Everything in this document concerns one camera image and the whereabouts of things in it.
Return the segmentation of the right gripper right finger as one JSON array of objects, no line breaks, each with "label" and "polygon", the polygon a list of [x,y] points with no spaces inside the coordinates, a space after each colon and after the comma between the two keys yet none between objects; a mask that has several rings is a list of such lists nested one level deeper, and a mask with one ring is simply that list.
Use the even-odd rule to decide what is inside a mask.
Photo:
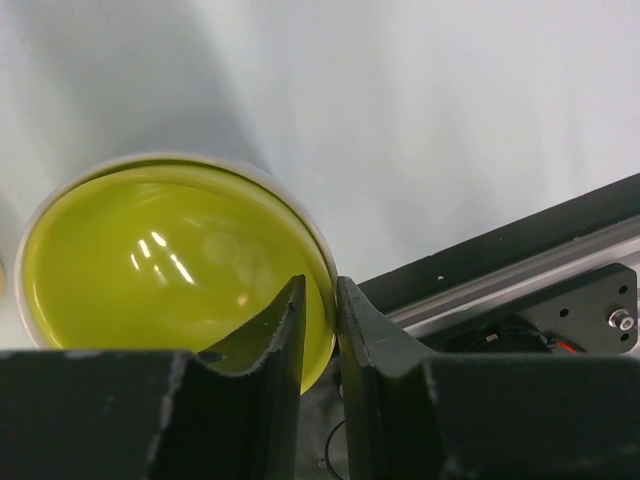
[{"label": "right gripper right finger", "polygon": [[353,479],[635,479],[629,356],[438,353],[337,281]]}]

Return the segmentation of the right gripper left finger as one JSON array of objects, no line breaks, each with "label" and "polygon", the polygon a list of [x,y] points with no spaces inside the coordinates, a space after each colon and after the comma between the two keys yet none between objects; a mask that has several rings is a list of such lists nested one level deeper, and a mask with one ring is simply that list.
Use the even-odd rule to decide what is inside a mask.
[{"label": "right gripper left finger", "polygon": [[306,284],[201,353],[1,355],[5,479],[290,479]]}]

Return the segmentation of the green bowl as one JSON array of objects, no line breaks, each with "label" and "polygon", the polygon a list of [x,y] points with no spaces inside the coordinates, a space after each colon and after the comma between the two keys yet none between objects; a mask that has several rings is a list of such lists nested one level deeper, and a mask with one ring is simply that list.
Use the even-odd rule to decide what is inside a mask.
[{"label": "green bowl", "polygon": [[320,252],[276,197],[218,169],[151,165],[98,177],[44,213],[27,243],[28,311],[48,348],[200,352],[306,279],[301,387],[335,345]]}]

